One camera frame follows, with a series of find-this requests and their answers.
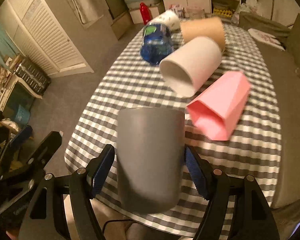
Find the grey plastic cup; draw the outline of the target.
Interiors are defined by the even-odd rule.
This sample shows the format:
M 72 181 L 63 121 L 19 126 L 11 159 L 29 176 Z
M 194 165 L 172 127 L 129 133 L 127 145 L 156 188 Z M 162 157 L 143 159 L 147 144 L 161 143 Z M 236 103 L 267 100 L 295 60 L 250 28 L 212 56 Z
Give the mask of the grey plastic cup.
M 142 215 L 177 205 L 185 150 L 185 114 L 126 108 L 117 116 L 117 190 L 122 208 Z

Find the pink angular cup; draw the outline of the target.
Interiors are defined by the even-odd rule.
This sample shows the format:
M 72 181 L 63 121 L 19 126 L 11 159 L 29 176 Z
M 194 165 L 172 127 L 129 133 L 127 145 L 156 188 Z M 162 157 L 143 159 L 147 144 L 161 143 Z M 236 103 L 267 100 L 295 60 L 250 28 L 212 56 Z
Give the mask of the pink angular cup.
M 203 135 L 214 141 L 227 141 L 235 130 L 250 92 L 247 77 L 228 71 L 191 101 L 186 109 Z

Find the white plastic cup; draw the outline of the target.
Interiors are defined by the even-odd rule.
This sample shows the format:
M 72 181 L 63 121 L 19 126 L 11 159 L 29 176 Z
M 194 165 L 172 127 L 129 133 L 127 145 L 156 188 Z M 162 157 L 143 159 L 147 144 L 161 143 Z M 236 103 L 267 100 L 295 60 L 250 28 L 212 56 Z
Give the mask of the white plastic cup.
M 165 57 L 159 64 L 166 86 L 190 98 L 221 64 L 218 44 L 209 37 L 196 37 Z

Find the white patterned paper cup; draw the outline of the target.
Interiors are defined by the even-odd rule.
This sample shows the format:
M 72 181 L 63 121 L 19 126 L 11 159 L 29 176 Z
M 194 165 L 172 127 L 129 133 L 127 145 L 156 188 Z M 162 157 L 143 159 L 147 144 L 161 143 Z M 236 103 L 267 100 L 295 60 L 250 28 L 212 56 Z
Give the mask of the white patterned paper cup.
M 172 10 L 166 10 L 149 22 L 149 24 L 155 23 L 164 24 L 170 31 L 177 31 L 180 29 L 180 19 Z

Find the brown paper cup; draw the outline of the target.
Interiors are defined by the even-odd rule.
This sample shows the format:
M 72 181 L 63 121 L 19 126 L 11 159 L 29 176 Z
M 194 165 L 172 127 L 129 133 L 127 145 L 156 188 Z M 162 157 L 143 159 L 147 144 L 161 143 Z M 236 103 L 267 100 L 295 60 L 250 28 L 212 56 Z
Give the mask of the brown paper cup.
M 225 31 L 219 17 L 182 21 L 180 29 L 185 43 L 196 37 L 209 37 L 218 44 L 221 51 L 225 49 Z

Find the black metal case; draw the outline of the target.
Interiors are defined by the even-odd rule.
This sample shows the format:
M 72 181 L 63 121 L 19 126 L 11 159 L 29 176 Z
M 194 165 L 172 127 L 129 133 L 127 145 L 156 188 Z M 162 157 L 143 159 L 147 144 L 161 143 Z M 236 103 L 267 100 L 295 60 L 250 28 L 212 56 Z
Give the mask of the black metal case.
M 29 57 L 22 57 L 14 72 L 38 95 L 43 95 L 51 84 L 51 78 Z

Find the grey checked tablecloth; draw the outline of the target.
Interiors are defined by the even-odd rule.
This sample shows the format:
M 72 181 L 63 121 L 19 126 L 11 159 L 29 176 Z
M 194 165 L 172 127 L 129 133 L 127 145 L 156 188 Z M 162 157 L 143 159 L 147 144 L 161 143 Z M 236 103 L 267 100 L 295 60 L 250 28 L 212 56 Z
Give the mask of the grey checked tablecloth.
M 224 24 L 226 48 L 221 65 L 207 81 L 211 85 L 225 72 L 241 71 L 251 88 L 244 111 L 229 141 L 211 141 L 187 119 L 185 142 L 226 174 L 253 175 L 268 203 L 277 185 L 281 159 L 281 126 L 271 76 L 251 35 L 235 25 Z M 185 109 L 189 100 L 165 86 L 159 68 L 140 56 L 142 33 L 129 42 L 100 82 L 86 105 L 65 150 L 67 168 L 87 166 L 106 144 L 115 145 L 117 113 L 127 107 Z M 113 165 L 97 200 L 111 209 L 151 228 L 193 237 L 207 207 L 197 194 L 189 172 L 184 171 L 180 200 L 169 211 L 139 215 L 122 209 L 117 194 L 117 167 Z

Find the white louvered wardrobe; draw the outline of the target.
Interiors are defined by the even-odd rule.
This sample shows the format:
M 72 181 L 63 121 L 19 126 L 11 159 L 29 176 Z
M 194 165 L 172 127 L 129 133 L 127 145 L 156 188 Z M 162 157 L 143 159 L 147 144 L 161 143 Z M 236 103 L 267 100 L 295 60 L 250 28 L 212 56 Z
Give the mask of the white louvered wardrobe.
M 23 56 L 48 76 L 93 73 L 117 43 L 105 0 L 103 16 L 82 25 L 70 0 L 3 0 L 0 23 Z

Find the blue plastic water bottle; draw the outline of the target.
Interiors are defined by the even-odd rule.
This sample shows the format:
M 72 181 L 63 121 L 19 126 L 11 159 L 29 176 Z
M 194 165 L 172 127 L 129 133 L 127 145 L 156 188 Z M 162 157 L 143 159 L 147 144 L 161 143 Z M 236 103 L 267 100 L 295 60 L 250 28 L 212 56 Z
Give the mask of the blue plastic water bottle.
M 147 24 L 142 31 L 141 57 L 151 65 L 158 65 L 174 51 L 171 32 L 162 23 Z

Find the red thermos bottle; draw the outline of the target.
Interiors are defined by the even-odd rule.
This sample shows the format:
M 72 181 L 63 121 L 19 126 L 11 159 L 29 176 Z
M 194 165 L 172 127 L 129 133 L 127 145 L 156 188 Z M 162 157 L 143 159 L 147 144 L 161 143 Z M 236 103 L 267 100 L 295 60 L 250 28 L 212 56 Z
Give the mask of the red thermos bottle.
M 145 3 L 141 2 L 139 10 L 140 10 L 140 14 L 141 14 L 141 17 L 143 20 L 143 24 L 147 25 L 152 20 L 152 16 L 151 16 L 149 7 Z

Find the paper sheet on sofa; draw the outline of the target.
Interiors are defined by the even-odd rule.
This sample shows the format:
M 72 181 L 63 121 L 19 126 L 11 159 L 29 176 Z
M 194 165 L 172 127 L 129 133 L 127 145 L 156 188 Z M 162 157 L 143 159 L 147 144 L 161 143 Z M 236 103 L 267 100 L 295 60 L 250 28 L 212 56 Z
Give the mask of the paper sheet on sofa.
M 274 48 L 285 51 L 285 46 L 281 43 L 274 35 L 265 33 L 263 31 L 250 28 L 248 29 L 249 34 L 257 41 L 272 46 Z

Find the printed paper bag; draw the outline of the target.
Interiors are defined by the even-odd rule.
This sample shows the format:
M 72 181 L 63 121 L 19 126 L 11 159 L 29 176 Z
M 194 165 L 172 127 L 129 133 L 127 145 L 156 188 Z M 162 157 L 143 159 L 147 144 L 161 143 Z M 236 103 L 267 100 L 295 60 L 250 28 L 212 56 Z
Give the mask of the printed paper bag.
M 171 4 L 169 9 L 171 11 L 173 11 L 178 16 L 178 18 L 184 18 L 185 17 L 185 10 L 181 5 Z

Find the white plastic bags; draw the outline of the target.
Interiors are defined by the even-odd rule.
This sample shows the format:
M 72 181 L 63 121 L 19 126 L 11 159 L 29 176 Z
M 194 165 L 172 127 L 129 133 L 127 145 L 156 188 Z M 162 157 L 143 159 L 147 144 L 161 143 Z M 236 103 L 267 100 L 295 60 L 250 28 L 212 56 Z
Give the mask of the white plastic bags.
M 238 6 L 237 10 L 234 12 L 231 22 L 235 25 L 239 24 L 239 14 L 241 12 L 253 13 L 262 16 L 262 11 L 258 0 L 246 0 Z

